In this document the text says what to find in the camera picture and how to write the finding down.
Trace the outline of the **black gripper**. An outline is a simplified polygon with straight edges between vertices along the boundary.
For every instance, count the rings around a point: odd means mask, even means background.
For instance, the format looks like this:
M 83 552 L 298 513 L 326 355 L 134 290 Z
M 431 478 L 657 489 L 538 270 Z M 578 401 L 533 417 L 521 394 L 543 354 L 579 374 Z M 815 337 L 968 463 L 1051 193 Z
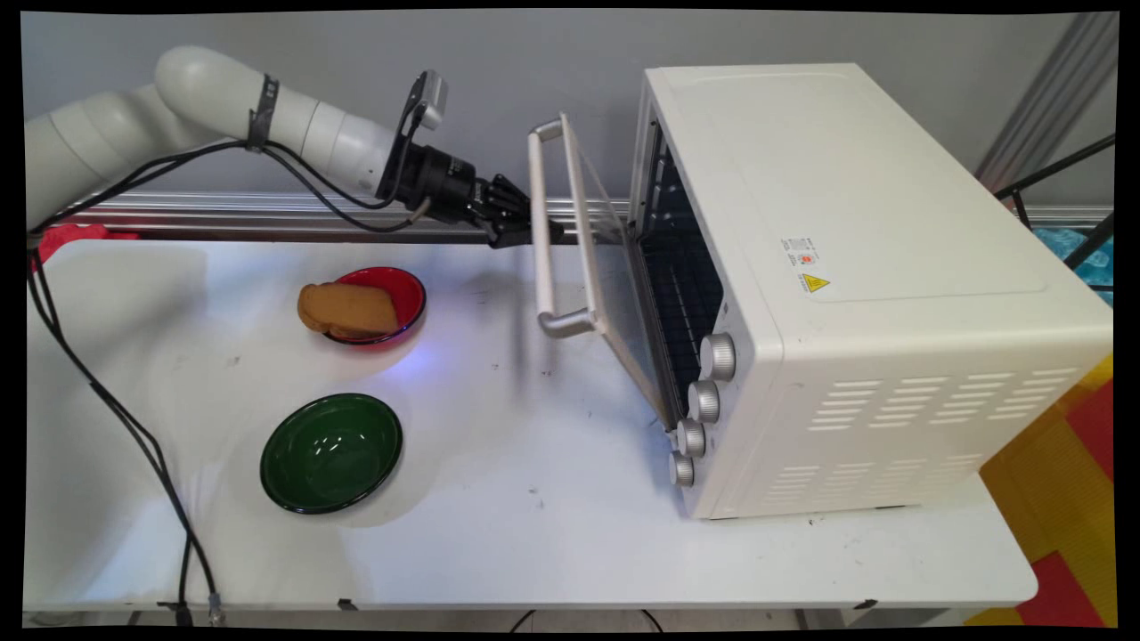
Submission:
M 477 167 L 453 157 L 445 151 L 420 146 L 415 141 L 396 141 L 381 179 L 381 198 L 398 202 L 412 211 L 430 206 L 425 216 L 443 224 L 475 224 L 484 218 L 487 206 L 495 216 L 484 219 L 487 244 L 492 250 L 521 248 L 534 243 L 529 218 L 531 200 L 524 190 L 510 182 L 505 175 L 495 175 L 490 182 L 477 178 Z

